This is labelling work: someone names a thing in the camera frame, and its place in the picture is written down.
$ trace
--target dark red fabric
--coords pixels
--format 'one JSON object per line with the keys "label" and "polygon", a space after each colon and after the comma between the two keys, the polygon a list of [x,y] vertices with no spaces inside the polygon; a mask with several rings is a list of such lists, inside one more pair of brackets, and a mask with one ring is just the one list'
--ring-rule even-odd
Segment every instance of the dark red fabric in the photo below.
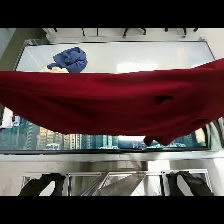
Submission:
{"label": "dark red fabric", "polygon": [[167,145],[224,114],[224,59],[127,74],[1,71],[0,103],[56,132]]}

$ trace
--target blue cloth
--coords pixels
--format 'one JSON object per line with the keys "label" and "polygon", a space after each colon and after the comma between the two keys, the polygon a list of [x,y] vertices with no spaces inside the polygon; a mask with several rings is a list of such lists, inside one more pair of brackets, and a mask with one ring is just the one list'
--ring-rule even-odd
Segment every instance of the blue cloth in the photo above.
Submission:
{"label": "blue cloth", "polygon": [[47,66],[48,69],[52,67],[66,68],[68,72],[81,72],[87,65],[86,53],[79,47],[74,47],[65,50],[53,57],[55,63]]}

